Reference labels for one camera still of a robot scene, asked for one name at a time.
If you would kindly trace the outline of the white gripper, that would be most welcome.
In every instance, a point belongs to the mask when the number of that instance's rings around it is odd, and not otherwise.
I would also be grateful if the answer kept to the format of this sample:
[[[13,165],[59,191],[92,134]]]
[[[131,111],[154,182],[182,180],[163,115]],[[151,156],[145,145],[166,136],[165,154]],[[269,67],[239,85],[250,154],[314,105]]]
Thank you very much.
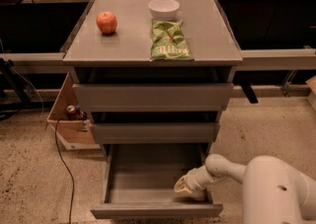
[[[208,184],[208,172],[205,168],[194,168],[181,176],[174,185],[175,193],[191,194],[202,191]]]

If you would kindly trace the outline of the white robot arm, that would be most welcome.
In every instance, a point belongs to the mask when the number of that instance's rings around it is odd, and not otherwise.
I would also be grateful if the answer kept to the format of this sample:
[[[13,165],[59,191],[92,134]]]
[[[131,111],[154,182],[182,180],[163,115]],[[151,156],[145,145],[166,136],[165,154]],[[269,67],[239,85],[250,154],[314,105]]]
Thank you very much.
[[[272,156],[258,156],[241,165],[210,154],[203,166],[179,178],[174,191],[198,192],[227,178],[242,185],[243,224],[316,220],[316,181]]]

